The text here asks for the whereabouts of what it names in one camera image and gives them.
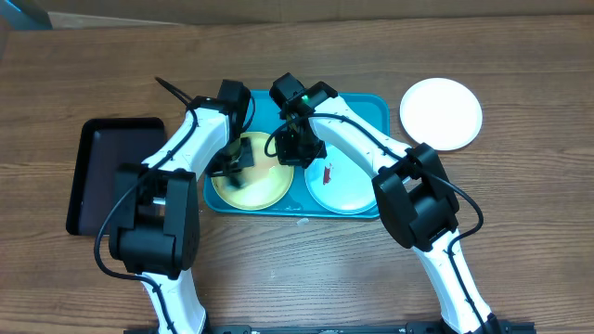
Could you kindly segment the green and yellow sponge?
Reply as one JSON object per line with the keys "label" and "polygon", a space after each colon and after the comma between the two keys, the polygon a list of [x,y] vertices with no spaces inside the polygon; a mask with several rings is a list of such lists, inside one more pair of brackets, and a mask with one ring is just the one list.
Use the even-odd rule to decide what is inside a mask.
{"label": "green and yellow sponge", "polygon": [[241,189],[247,185],[247,180],[242,175],[242,172],[231,173],[226,178],[228,184],[236,189]]}

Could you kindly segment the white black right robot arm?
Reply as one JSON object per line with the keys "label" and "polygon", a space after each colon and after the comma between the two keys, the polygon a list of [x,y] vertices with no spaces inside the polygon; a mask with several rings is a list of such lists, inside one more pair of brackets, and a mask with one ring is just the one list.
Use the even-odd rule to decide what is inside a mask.
{"label": "white black right robot arm", "polygon": [[458,202],[477,204],[449,182],[437,152],[382,133],[324,82],[305,87],[287,73],[273,82],[269,95],[284,121],[269,140],[281,164],[307,167],[332,145],[370,177],[383,226],[417,254],[433,285],[444,331],[504,332],[476,288],[460,246],[469,233],[458,229]]}

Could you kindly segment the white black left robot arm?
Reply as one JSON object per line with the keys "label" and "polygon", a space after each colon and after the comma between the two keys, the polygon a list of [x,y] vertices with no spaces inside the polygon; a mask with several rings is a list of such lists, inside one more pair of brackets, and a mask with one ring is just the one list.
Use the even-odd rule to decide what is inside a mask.
{"label": "white black left robot arm", "polygon": [[253,165],[242,133],[254,113],[249,92],[197,96],[161,148],[117,170],[116,199],[96,237],[95,260],[104,274],[144,286],[159,333],[208,328],[191,273],[200,241],[197,181],[203,173],[231,176]]}

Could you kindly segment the white plate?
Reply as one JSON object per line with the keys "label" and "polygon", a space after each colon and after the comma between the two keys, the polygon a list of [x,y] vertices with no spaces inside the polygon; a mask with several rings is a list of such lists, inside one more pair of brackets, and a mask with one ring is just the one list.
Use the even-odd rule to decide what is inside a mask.
{"label": "white plate", "polygon": [[408,88],[400,102],[399,117],[411,139],[440,151],[468,146],[483,125],[477,96],[447,78],[425,79]]}

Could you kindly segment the yellow-green plate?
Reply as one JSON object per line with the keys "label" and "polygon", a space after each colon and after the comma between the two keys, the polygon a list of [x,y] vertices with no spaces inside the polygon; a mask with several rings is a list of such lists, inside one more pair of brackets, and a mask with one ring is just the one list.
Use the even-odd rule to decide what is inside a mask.
{"label": "yellow-green plate", "polygon": [[280,201],[289,191],[294,176],[294,167],[281,165],[277,158],[264,153],[269,134],[248,132],[241,137],[249,137],[252,143],[254,166],[241,172],[247,185],[241,189],[231,187],[226,177],[212,180],[214,191],[228,205],[244,211],[257,211],[268,208]]}

